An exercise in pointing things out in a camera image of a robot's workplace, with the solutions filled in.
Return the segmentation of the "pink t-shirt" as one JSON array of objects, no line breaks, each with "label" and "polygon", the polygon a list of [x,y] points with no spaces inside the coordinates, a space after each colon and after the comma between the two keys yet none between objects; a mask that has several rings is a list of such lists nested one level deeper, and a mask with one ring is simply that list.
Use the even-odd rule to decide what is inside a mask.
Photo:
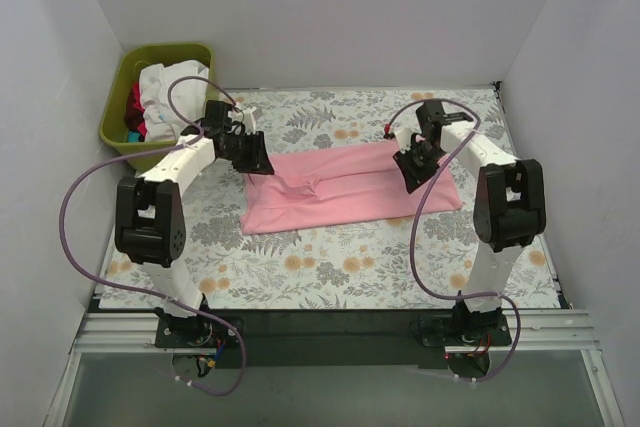
[{"label": "pink t-shirt", "polygon": [[415,214],[425,186],[409,194],[391,141],[271,157],[273,175],[247,175],[245,235],[328,227]]}]

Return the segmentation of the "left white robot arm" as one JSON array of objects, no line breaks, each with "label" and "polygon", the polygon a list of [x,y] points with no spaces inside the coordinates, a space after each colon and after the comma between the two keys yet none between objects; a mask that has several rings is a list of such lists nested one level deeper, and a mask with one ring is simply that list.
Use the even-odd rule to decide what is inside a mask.
[{"label": "left white robot arm", "polygon": [[162,295],[159,314],[181,319],[178,334],[193,347],[211,339],[213,324],[198,313],[204,296],[180,259],[187,241],[182,195],[217,159],[230,162],[242,174],[274,173],[254,112],[209,101],[204,117],[183,130],[177,150],[117,186],[116,249],[150,277],[153,289]]}]

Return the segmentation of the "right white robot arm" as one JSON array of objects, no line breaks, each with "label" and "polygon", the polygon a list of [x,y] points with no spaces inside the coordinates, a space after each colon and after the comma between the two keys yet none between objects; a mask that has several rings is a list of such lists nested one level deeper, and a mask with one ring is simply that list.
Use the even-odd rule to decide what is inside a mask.
[{"label": "right white robot arm", "polygon": [[475,260],[464,288],[447,298],[453,304],[450,314],[433,328],[443,338],[471,345],[506,325],[502,306],[509,277],[524,249],[546,227],[544,176],[538,161],[519,159],[482,134],[480,116],[471,108],[455,102],[455,112],[448,113],[448,103],[441,98],[411,102],[418,131],[387,123],[384,137],[398,145],[393,159],[407,192],[424,191],[420,208],[452,161],[476,180]]}]

